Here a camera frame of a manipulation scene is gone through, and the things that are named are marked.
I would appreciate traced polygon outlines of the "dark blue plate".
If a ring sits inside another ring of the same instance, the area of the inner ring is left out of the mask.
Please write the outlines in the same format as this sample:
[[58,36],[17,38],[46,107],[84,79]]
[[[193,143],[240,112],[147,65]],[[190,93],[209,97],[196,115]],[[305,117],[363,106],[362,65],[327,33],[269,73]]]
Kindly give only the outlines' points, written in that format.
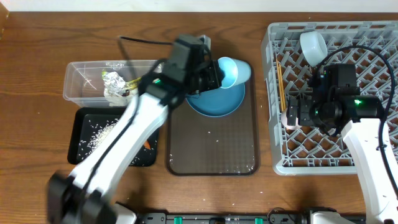
[[246,94],[245,84],[231,88],[218,88],[197,95],[187,95],[187,103],[198,113],[209,117],[222,117],[237,110]]

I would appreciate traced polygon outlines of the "light blue cup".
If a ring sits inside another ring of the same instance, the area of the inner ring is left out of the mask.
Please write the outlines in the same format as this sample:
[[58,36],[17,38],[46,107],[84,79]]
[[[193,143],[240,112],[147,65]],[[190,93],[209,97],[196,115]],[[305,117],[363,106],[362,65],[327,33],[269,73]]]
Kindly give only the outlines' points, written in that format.
[[251,67],[242,60],[221,57],[218,59],[220,70],[224,74],[220,88],[228,89],[248,81],[251,77]]

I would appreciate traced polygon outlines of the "light blue bowl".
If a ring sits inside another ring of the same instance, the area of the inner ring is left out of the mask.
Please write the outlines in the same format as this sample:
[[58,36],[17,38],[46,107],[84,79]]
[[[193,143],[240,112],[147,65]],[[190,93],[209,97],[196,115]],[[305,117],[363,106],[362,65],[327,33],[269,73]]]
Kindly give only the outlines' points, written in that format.
[[304,32],[300,35],[302,53],[311,67],[318,65],[327,55],[327,47],[321,33]]

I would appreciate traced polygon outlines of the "orange carrot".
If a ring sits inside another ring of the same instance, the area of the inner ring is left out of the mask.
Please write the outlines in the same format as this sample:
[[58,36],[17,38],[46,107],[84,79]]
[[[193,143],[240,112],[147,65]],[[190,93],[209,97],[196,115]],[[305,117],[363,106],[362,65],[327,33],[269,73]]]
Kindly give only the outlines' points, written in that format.
[[144,147],[145,147],[146,149],[151,149],[151,146],[150,146],[150,144],[149,144],[148,141],[146,141],[146,142],[144,143]]

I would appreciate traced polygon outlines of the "foil snack wrapper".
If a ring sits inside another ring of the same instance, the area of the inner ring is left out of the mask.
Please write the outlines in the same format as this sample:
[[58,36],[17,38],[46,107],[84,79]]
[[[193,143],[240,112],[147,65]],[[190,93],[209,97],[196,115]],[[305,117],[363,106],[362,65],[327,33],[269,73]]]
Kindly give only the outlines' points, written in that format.
[[130,91],[135,90],[141,77],[126,82],[118,72],[102,71],[101,77],[104,83],[104,96],[127,96]]

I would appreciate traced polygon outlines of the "pile of rice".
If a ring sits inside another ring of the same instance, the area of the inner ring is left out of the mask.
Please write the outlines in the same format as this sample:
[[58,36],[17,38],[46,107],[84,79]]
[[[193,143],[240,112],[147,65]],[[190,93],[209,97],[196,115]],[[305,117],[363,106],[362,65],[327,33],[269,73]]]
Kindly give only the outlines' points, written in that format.
[[[113,115],[89,115],[84,119],[78,139],[79,142],[77,146],[73,147],[73,152],[76,153],[75,156],[72,156],[75,164],[82,162],[96,150],[118,123],[119,118],[120,116]],[[135,158],[131,161],[130,166],[151,166],[156,160],[158,138],[159,131],[157,130],[147,140],[151,149],[146,149],[143,145]]]

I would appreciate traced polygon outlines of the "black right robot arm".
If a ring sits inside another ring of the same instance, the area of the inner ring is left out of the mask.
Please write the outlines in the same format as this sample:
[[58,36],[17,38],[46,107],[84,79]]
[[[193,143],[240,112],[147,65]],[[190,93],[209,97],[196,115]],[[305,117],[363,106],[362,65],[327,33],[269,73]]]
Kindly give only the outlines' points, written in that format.
[[397,223],[397,161],[376,96],[336,96],[331,101],[291,98],[289,126],[334,128],[353,158],[366,206],[366,223]]

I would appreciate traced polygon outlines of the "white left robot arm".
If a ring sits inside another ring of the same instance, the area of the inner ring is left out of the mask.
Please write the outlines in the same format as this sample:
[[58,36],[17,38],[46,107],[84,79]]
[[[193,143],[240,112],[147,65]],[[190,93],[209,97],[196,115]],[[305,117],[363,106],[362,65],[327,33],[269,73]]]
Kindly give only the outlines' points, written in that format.
[[110,200],[144,142],[188,94],[221,86],[225,74],[217,60],[183,62],[160,59],[141,77],[136,100],[127,106],[105,140],[63,177],[51,176],[47,188],[49,223],[135,223],[137,215]]

